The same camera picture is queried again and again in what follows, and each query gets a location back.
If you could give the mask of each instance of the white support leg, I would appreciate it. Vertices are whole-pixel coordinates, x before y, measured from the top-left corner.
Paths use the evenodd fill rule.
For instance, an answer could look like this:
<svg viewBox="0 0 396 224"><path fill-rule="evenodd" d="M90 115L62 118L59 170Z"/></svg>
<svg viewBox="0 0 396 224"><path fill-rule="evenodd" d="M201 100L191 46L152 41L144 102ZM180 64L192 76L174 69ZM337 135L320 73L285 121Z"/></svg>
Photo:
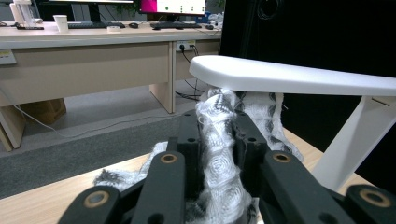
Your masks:
<svg viewBox="0 0 396 224"><path fill-rule="evenodd" d="M363 96L312 171L313 176L324 187L337 191L395 121L396 97Z"/></svg>

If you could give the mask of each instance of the keyboard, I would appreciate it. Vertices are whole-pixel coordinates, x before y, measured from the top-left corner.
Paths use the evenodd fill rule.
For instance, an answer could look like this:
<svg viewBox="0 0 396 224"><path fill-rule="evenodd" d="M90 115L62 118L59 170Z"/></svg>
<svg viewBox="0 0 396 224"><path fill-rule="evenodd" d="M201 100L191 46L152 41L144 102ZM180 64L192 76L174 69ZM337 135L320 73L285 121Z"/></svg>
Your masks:
<svg viewBox="0 0 396 224"><path fill-rule="evenodd" d="M184 23L184 22L159 22L152 23L150 25L154 29L199 29L202 26L196 23Z"/></svg>
<svg viewBox="0 0 396 224"><path fill-rule="evenodd" d="M67 23L69 29L106 29L107 26L119 26L125 28L125 25L120 22L79 22Z"/></svg>

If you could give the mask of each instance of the desk top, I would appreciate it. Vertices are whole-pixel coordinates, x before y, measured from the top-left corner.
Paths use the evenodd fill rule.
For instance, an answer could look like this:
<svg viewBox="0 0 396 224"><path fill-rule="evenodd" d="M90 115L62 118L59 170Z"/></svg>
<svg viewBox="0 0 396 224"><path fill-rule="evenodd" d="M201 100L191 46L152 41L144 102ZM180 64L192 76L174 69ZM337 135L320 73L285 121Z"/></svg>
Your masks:
<svg viewBox="0 0 396 224"><path fill-rule="evenodd" d="M285 135L303 153L304 166L312 170L322 153L287 130ZM144 155L123 161L106 169L138 170L147 157ZM92 187L92 181L101 172L102 169L98 169L0 200L1 223L57 223L67 206L83 190ZM339 192L345 194L347 187L353 184L369 183L358 175L353 175Z"/></svg>
<svg viewBox="0 0 396 224"><path fill-rule="evenodd" d="M202 29L161 29L154 31L149 23L138 29L128 26L120 32L109 33L107 29L69 29L60 34L55 22L43 22L44 30L17 30L16 27L0 27L0 49L29 49L106 44L127 44L177 40L220 39L221 31Z"/></svg>

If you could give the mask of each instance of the gray carpet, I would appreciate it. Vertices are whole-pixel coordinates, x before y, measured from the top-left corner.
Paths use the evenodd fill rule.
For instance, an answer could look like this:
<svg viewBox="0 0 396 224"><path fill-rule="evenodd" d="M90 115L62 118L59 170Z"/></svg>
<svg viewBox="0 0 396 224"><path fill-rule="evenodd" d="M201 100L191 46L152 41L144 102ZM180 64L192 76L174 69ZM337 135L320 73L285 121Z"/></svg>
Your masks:
<svg viewBox="0 0 396 224"><path fill-rule="evenodd" d="M178 135L180 117L0 159L0 199L149 153Z"/></svg>

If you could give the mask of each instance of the computer monitor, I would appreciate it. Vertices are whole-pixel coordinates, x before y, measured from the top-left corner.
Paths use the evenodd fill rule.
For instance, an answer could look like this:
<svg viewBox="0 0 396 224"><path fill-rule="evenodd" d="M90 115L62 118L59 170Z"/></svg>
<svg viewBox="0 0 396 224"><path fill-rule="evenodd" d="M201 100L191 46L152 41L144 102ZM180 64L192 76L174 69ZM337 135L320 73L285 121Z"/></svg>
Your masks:
<svg viewBox="0 0 396 224"><path fill-rule="evenodd" d="M206 0L140 0L139 12L166 16L173 22L180 16L204 16Z"/></svg>
<svg viewBox="0 0 396 224"><path fill-rule="evenodd" d="M101 22L99 5L133 4L134 0L49 0L51 4L81 4L88 5L91 22Z"/></svg>

